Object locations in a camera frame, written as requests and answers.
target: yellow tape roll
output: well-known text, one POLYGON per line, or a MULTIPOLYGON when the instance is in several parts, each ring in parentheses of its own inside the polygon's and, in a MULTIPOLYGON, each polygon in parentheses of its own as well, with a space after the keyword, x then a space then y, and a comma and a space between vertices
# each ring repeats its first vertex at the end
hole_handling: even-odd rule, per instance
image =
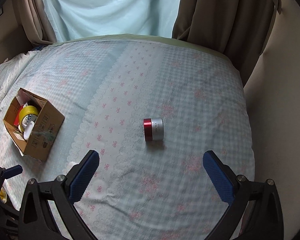
POLYGON ((24 131, 22 121, 29 114, 33 114, 37 117, 38 114, 39 114, 38 109, 36 109, 34 106, 26 106, 26 107, 21 109, 21 111, 19 113, 19 124, 20 124, 20 128, 21 128, 22 131, 24 131))

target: bedsheet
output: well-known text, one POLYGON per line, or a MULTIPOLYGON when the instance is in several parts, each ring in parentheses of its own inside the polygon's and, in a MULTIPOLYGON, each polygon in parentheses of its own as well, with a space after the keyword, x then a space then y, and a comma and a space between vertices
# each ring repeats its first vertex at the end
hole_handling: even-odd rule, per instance
POLYGON ((0 103, 0 165, 24 168, 4 184, 16 208, 28 179, 53 180, 88 150, 99 152, 99 168, 75 203, 98 239, 204 239, 227 204, 202 155, 213 150, 253 180, 251 144, 243 88, 231 63, 157 41, 48 46, 20 70, 0 103), (66 117, 43 163, 21 157, 2 122, 20 87, 47 98, 66 117), (147 117, 163 118, 164 141, 145 143, 147 117))

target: light blue curtain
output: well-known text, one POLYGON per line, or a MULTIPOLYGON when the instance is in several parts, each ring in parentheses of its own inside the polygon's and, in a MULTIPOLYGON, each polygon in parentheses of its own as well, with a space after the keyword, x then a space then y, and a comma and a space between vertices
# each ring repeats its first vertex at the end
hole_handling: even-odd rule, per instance
POLYGON ((58 42, 107 34, 171 38, 180 0, 43 0, 58 42))

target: screw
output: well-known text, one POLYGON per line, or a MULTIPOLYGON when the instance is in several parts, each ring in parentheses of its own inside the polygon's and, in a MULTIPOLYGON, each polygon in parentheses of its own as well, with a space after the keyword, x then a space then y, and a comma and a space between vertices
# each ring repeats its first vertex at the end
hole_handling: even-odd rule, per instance
POLYGON ((267 180, 267 183, 268 183, 269 185, 271 185, 271 186, 274 185, 274 181, 273 181, 272 179, 268 179, 268 180, 267 180))
POLYGON ((237 178, 239 181, 246 181, 246 177, 243 175, 238 175, 237 178))
POLYGON ((35 179, 29 179, 29 180, 28 180, 28 184, 29 184, 29 185, 34 184, 34 182, 35 182, 35 179))
POLYGON ((65 180, 65 176, 64 175, 58 175, 57 176, 57 181, 64 181, 65 180))

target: blue gripper pad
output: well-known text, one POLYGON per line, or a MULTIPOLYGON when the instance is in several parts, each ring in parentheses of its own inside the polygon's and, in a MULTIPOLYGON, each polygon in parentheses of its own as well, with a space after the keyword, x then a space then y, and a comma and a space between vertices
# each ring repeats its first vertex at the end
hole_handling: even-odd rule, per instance
POLYGON ((99 166, 99 160, 99 154, 96 151, 92 151, 77 175, 72 180, 69 185, 69 200, 72 204, 81 200, 81 197, 90 183, 93 174, 99 166))
POLYGON ((227 175, 223 172, 221 167, 221 165, 223 165, 222 162, 213 151, 205 152, 203 154, 202 162, 203 167, 208 173, 208 176, 216 188, 221 200, 231 205, 234 200, 234 186, 227 175))
POLYGON ((11 168, 8 168, 8 169, 4 170, 2 172, 1 177, 3 179, 10 179, 14 176, 17 176, 17 175, 21 174, 22 172, 23 172, 23 169, 22 169, 21 165, 18 164, 16 166, 13 166, 11 168))

